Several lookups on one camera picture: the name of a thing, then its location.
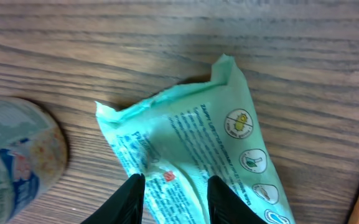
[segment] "circular icon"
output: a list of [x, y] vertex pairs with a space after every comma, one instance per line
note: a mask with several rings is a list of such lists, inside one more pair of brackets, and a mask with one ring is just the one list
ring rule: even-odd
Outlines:
[[266, 154], [260, 149], [246, 150], [240, 154], [240, 164], [244, 169], [260, 174], [266, 170]]
[[271, 210], [265, 210], [265, 218], [268, 222], [274, 224], [290, 224], [290, 221], [277, 213], [272, 212]]
[[225, 131], [237, 139], [247, 138], [253, 131], [253, 120], [247, 111], [234, 110], [226, 116]]
[[254, 193], [262, 198], [265, 202], [274, 205], [279, 201], [279, 191], [273, 185], [269, 184], [254, 184]]

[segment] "wooden table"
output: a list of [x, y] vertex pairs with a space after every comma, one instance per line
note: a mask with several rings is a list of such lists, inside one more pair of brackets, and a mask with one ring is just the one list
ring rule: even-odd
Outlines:
[[92, 214], [127, 179], [94, 101], [127, 107], [209, 73], [222, 53], [249, 81], [297, 222], [346, 220], [359, 186], [359, 0], [0, 2], [0, 96], [44, 105], [72, 151], [11, 223]]

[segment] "blue label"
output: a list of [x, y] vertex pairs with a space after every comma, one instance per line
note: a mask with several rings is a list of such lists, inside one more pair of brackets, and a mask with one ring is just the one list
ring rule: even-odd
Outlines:
[[9, 218], [35, 199], [40, 180], [32, 172], [30, 161], [20, 152], [0, 149], [0, 158], [8, 170], [14, 191], [14, 207]]

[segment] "plastic bag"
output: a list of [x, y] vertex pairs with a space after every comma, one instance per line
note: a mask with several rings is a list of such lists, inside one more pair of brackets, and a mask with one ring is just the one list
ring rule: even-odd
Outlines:
[[122, 111], [97, 103], [96, 117], [127, 175], [146, 176], [158, 223], [210, 223], [213, 175], [266, 222], [295, 223], [233, 57], [213, 64], [210, 82], [173, 86]]

